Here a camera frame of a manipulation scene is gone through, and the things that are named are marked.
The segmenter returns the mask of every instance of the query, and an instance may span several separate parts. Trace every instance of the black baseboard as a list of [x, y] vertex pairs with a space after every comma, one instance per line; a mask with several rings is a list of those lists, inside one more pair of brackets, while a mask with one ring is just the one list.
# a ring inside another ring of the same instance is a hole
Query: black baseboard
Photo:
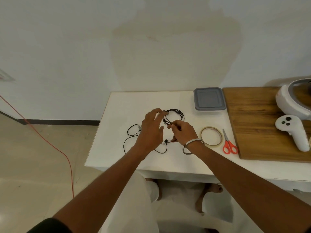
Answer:
[[[0, 114], [17, 121], [22, 125], [27, 123], [23, 119], [16, 119], [0, 111]], [[31, 124], [43, 124], [43, 125], [86, 125], [86, 126], [98, 126], [100, 120], [46, 120], [46, 119], [28, 119]]]

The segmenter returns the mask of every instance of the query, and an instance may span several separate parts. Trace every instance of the wooden cutting board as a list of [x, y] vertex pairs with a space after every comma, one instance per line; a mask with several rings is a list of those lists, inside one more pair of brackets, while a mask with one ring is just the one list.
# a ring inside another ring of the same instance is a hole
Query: wooden cutting board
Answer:
[[[297, 98], [311, 107], [307, 89], [294, 87]], [[279, 87], [224, 88], [227, 110], [241, 159], [311, 162], [311, 151], [301, 152], [293, 138], [276, 129], [284, 113], [277, 107]], [[303, 121], [308, 138], [311, 121]]]

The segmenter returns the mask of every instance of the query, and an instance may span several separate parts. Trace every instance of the gray lid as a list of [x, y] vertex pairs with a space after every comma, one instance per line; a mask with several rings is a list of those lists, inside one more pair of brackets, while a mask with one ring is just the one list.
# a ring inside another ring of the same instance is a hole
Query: gray lid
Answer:
[[196, 110], [215, 111], [226, 109], [225, 97], [221, 88], [197, 88], [193, 91]]

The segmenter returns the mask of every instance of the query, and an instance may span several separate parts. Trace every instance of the red cable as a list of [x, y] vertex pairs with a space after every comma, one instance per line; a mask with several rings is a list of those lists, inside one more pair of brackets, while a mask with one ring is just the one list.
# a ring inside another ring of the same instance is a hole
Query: red cable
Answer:
[[57, 151], [59, 151], [60, 153], [62, 153], [62, 154], [66, 157], [66, 159], [68, 160], [69, 166], [70, 166], [72, 198], [74, 198], [75, 195], [74, 195], [74, 192], [73, 192], [72, 168], [71, 168], [71, 164], [70, 164], [70, 161], [69, 161], [67, 155], [65, 155], [62, 151], [60, 151], [60, 150], [57, 149], [55, 146], [53, 146], [49, 141], [47, 141], [47, 140], [34, 128], [34, 126], [33, 126], [30, 122], [27, 121], [27, 119], [25, 119], [12, 105], [10, 105], [9, 102], [7, 102], [1, 95], [0, 95], [0, 97], [1, 97], [12, 109], [14, 109], [16, 113], [18, 113], [18, 114], [24, 119], [25, 122], [28, 123], [29, 126], [30, 126], [43, 140], [45, 140], [49, 145], [51, 145], [54, 149], [56, 149]]

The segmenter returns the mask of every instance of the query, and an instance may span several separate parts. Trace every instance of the wall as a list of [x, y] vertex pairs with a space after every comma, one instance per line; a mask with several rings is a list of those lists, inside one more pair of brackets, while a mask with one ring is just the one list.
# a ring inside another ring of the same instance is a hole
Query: wall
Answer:
[[[111, 91], [311, 74], [311, 0], [1, 0], [0, 94], [28, 119], [99, 120]], [[0, 110], [19, 116], [0, 101]]]

